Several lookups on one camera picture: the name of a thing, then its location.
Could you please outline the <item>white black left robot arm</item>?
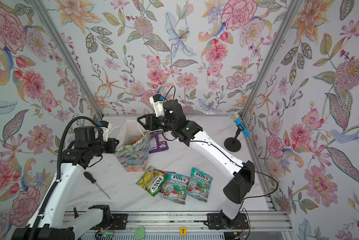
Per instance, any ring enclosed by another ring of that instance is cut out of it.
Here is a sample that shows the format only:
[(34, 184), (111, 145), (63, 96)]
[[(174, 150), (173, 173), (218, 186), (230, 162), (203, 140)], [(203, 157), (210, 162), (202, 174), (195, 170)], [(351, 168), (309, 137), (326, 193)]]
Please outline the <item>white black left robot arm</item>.
[(63, 223), (65, 209), (72, 192), (85, 169), (94, 157), (115, 153), (119, 140), (110, 138), (111, 124), (107, 121), (74, 129), (75, 140), (64, 149), (65, 138), (71, 125), (79, 120), (73, 118), (61, 137), (57, 157), (57, 170), (41, 206), (24, 228), (17, 228), (14, 240), (78, 240), (96, 227), (106, 229), (113, 225), (108, 205), (94, 205), (67, 224)]

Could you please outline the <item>floral white paper bag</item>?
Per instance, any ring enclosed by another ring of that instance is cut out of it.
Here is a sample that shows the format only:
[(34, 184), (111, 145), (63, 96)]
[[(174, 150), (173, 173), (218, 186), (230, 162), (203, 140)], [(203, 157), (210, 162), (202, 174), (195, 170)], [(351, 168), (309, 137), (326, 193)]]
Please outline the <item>floral white paper bag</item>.
[(149, 156), (150, 131), (136, 120), (126, 120), (117, 139), (119, 146), (114, 156), (127, 172), (144, 172)]

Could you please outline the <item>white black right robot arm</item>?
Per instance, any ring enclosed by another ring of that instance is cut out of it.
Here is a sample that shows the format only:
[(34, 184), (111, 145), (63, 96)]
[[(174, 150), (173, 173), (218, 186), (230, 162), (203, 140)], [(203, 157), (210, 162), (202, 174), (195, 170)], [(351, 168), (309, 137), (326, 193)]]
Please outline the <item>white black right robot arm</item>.
[(177, 100), (165, 100), (160, 94), (149, 99), (153, 114), (137, 118), (145, 130), (170, 132), (174, 139), (198, 151), (214, 164), (228, 180), (223, 189), (225, 202), (220, 222), (231, 228), (238, 218), (246, 195), (255, 183), (255, 165), (243, 162), (219, 146), (203, 128), (187, 120)]

